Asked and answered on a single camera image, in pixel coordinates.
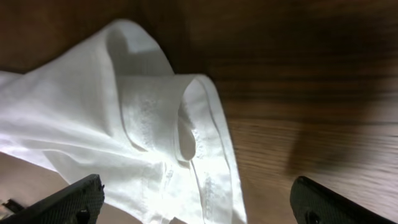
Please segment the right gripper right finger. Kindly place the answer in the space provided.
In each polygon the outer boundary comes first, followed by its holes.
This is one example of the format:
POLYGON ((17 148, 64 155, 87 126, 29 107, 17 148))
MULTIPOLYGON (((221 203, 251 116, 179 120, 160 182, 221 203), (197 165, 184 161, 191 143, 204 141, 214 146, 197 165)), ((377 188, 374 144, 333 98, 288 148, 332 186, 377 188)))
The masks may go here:
POLYGON ((290 206, 298 224, 395 224, 305 176, 295 179, 290 206))

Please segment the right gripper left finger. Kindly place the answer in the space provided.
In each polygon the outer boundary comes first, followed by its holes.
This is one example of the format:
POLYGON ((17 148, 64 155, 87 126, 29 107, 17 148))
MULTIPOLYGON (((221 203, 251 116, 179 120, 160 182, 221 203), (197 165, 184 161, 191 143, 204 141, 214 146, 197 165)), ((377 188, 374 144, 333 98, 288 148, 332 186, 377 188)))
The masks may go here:
POLYGON ((90 174, 1 220, 1 224, 96 224, 104 200, 100 176, 90 174))

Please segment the white t-shirt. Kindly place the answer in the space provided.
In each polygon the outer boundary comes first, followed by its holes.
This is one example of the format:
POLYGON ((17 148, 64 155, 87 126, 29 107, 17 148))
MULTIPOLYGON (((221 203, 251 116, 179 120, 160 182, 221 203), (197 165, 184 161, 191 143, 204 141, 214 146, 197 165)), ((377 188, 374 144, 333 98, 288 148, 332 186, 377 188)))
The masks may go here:
POLYGON ((142 223, 246 223, 213 82, 177 75, 138 24, 117 20, 29 72, 1 72, 1 151, 67 182, 98 174, 142 223))

